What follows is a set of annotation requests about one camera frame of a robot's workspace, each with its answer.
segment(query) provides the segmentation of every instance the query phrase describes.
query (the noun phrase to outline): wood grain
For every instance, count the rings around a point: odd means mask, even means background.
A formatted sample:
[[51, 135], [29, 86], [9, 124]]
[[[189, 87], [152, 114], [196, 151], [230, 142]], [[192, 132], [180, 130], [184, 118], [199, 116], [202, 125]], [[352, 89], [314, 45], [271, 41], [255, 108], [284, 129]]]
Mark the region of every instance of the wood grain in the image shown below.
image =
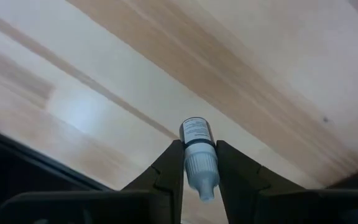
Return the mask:
[[[27, 4], [24, 4], [23, 6], [31, 7], [31, 4], [34, 5], [34, 3], [27, 2]], [[78, 12], [74, 11], [71, 8], [68, 8], [68, 6], [64, 5], [63, 3], [59, 3], [61, 5], [57, 6], [60, 9], [65, 9], [64, 14], [62, 14], [62, 17], [55, 17], [55, 18], [49, 18], [50, 16], [46, 14], [45, 12], [42, 14], [40, 12], [34, 13], [30, 17], [32, 17], [32, 23], [39, 22], [39, 24], [36, 25], [36, 27], [43, 27], [43, 31], [39, 32], [39, 30], [34, 29], [33, 24], [26, 24], [28, 23], [28, 20], [26, 17], [28, 17], [25, 14], [15, 14], [15, 12], [20, 12], [21, 10], [13, 10], [11, 12], [0, 12], [0, 15], [5, 17], [7, 20], [11, 20], [9, 17], [14, 18], [14, 21], [16, 25], [21, 25], [23, 30], [25, 30], [28, 34], [32, 35], [32, 38], [37, 39], [39, 42], [45, 44], [45, 46], [48, 46], [49, 49], [53, 49], [56, 54], [60, 54], [60, 57], [64, 60], [72, 63], [77, 68], [82, 69], [82, 71], [85, 71], [90, 77], [94, 80], [96, 80], [99, 83], [102, 83], [104, 86], [108, 86], [108, 88], [114, 90], [114, 92], [119, 95], [122, 98], [125, 98], [126, 101], [128, 101], [131, 105], [134, 105], [136, 108], [141, 110], [142, 112], [146, 113], [151, 118], [158, 120], [160, 124], [167, 127], [169, 130], [172, 130], [174, 132], [177, 132], [177, 124], [181, 123], [186, 117], [189, 116], [204, 116], [209, 121], [211, 121], [211, 125], [214, 126], [215, 123], [217, 123], [216, 126], [222, 127], [221, 130], [216, 130], [214, 132], [214, 135], [217, 136], [217, 138], [220, 139], [226, 139], [231, 144], [236, 146], [238, 149], [246, 153], [248, 156], [255, 158], [255, 153], [257, 152], [257, 148], [266, 149], [266, 146], [261, 146], [259, 143], [256, 143], [254, 138], [244, 138], [244, 136], [248, 136], [249, 134], [244, 133], [244, 131], [241, 131], [240, 129], [236, 128], [233, 129], [232, 121], [225, 119], [224, 121], [220, 122], [220, 119], [216, 119], [216, 116], [212, 116], [209, 118], [209, 114], [211, 114], [211, 109], [208, 106], [204, 106], [204, 103], [201, 103], [198, 100], [193, 100], [193, 97], [186, 97], [186, 98], [179, 98], [179, 96], [182, 95], [183, 90], [180, 90], [178, 88], [172, 88], [174, 87], [172, 84], [167, 85], [168, 83], [172, 83], [169, 78], [166, 77], [166, 73], [162, 74], [161, 71], [154, 70], [154, 72], [148, 72], [150, 70], [150, 66], [147, 65], [146, 67], [143, 66], [144, 64], [140, 59], [138, 59], [138, 63], [136, 65], [137, 71], [136, 72], [147, 72], [147, 76], [138, 76], [136, 73], [133, 73], [133, 67], [128, 68], [126, 71], [126, 78], [120, 78], [117, 77], [117, 75], [110, 75], [107, 76], [106, 74], [110, 73], [111, 71], [116, 70], [118, 67], [122, 67], [122, 65], [125, 65], [128, 62], [120, 62], [120, 65], [113, 66], [114, 63], [112, 61], [106, 62], [106, 64], [102, 64], [101, 62], [106, 61], [106, 54], [100, 54], [100, 57], [97, 57], [95, 49], [100, 49], [100, 52], [106, 52], [106, 47], [112, 45], [112, 43], [109, 41], [104, 41], [102, 38], [99, 38], [98, 43], [104, 43], [103, 46], [101, 45], [89, 45], [88, 41], [86, 41], [86, 38], [78, 39], [76, 42], [71, 41], [69, 37], [71, 37], [73, 34], [79, 34], [83, 37], [90, 36], [87, 38], [94, 38], [94, 37], [104, 37], [106, 39], [109, 39], [110, 37], [107, 37], [107, 34], [99, 29], [95, 29], [94, 25], [90, 22], [88, 22], [85, 18], [83, 18], [81, 15], [78, 14]], [[88, 30], [84, 32], [85, 30], [81, 28], [76, 28], [75, 24], [71, 24], [70, 22], [62, 22], [64, 21], [64, 17], [67, 16], [67, 12], [70, 12], [71, 16], [76, 16], [77, 21], [81, 21], [83, 23], [83, 26], [87, 24]], [[60, 24], [61, 27], [57, 26], [51, 26], [51, 24]], [[59, 37], [51, 36], [50, 34], [60, 33], [62, 34]], [[75, 57], [73, 57], [72, 52], [77, 52]], [[99, 62], [97, 63], [97, 69], [95, 69], [93, 61], [98, 58]], [[129, 61], [133, 60], [134, 56], [131, 56], [128, 58]], [[151, 82], [151, 78], [155, 77], [156, 81]], [[147, 85], [142, 85], [139, 82], [139, 79], [142, 78]], [[125, 88], [125, 86], [132, 86], [131, 89]], [[231, 89], [228, 89], [228, 93], [225, 93], [226, 89], [222, 89], [219, 93], [221, 95], [217, 95], [221, 97], [222, 102], [226, 102], [228, 99], [228, 94], [232, 93]], [[165, 96], [164, 94], [161, 94], [161, 91], [170, 92], [170, 95], [175, 95], [174, 100], [170, 100]], [[232, 100], [237, 100], [236, 95], [232, 97]], [[259, 118], [260, 116], [256, 116], [259, 111], [251, 111], [251, 110], [245, 110], [245, 112], [248, 112], [248, 114], [255, 114], [253, 115], [254, 119]], [[239, 116], [243, 117], [246, 114], [242, 114], [241, 110], [237, 111], [237, 114]], [[264, 164], [266, 166], [269, 166], [271, 169], [274, 168], [275, 171], [280, 172], [279, 170], [284, 170], [280, 168], [280, 166], [276, 166], [275, 164]]]
[[0, 78], [0, 83], [43, 108], [48, 101], [52, 86], [45, 80], [34, 77], [27, 70], [21, 69], [11, 59], [4, 58], [1, 55], [0, 58], [0, 74], [3, 75]]
[[357, 0], [172, 2], [358, 155]]
[[149, 125], [153, 126], [154, 128], [158, 129], [159, 131], [166, 134], [168, 137], [172, 139], [178, 139], [178, 136], [173, 134], [171, 131], [167, 130], [165, 127], [160, 125], [158, 122], [150, 119], [147, 115], [143, 114], [141, 111], [137, 110], [136, 108], [132, 107], [130, 104], [126, 103], [123, 99], [109, 91], [104, 86], [100, 85], [98, 82], [94, 81], [89, 76], [85, 75], [83, 72], [79, 71], [66, 61], [59, 58], [49, 49], [43, 47], [42, 45], [38, 44], [36, 41], [32, 40], [30, 37], [21, 34], [17, 30], [13, 29], [9, 24], [2, 21], [0, 19], [0, 30], [7, 35], [10, 35], [13, 39], [21, 43], [22, 45], [26, 46], [27, 48], [31, 49], [31, 51], [41, 55], [43, 58], [48, 60], [54, 66], [58, 67], [59, 69], [63, 70], [67, 74], [75, 77], [80, 82], [84, 83], [85, 85], [90, 86], [93, 90], [97, 91], [98, 93], [104, 95], [111, 101], [117, 103], [121, 107], [125, 108], [126, 110], [130, 111], [132, 114], [135, 114], [138, 118], [142, 119]]
[[[188, 26], [188, 23], [182, 23], [186, 21], [183, 14], [155, 19], [153, 15], [164, 16], [176, 11], [165, 7], [150, 14], [138, 13], [137, 10], [142, 8], [138, 1], [131, 4], [103, 0], [70, 2], [280, 155], [302, 166], [305, 172], [314, 175], [320, 182], [328, 184], [358, 169], [357, 154], [286, 100], [196, 24]], [[132, 8], [132, 4], [136, 3], [140, 5]], [[158, 10], [159, 3], [172, 6], [164, 1], [150, 1], [147, 5], [156, 6]], [[188, 32], [182, 32], [185, 34], [183, 36], [190, 40], [200, 40], [197, 45], [203, 47], [192, 50], [199, 57], [209, 55], [212, 59], [207, 60], [208, 66], [199, 63], [196, 57], [177, 44], [181, 36], [174, 35], [176, 40], [171, 39], [160, 30], [163, 24], [156, 27], [150, 20], [168, 21], [166, 23], [179, 30], [182, 27], [183, 30], [188, 29]], [[213, 60], [213, 55], [219, 55], [220, 61]]]

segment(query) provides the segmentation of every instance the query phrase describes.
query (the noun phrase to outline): light wood panel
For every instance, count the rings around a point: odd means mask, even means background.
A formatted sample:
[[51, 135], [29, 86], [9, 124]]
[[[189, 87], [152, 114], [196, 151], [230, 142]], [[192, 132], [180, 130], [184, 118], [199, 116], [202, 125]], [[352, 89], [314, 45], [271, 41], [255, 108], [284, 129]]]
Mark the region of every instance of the light wood panel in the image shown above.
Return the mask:
[[172, 1], [358, 155], [358, 0]]
[[[190, 116], [304, 187], [331, 184], [358, 170], [353, 74], [348, 2], [0, 0], [0, 132], [114, 189]], [[185, 184], [182, 218], [227, 222], [216, 194]]]

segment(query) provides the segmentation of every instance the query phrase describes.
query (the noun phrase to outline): small plastic bottle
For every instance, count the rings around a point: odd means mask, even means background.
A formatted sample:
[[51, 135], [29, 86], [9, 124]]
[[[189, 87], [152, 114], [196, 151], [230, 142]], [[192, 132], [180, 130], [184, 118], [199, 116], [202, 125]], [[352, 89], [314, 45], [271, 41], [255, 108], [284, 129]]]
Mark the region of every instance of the small plastic bottle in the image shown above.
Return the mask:
[[185, 145], [185, 169], [192, 189], [203, 202], [214, 198], [219, 184], [218, 158], [208, 122], [203, 118], [188, 118], [180, 126], [180, 139]]

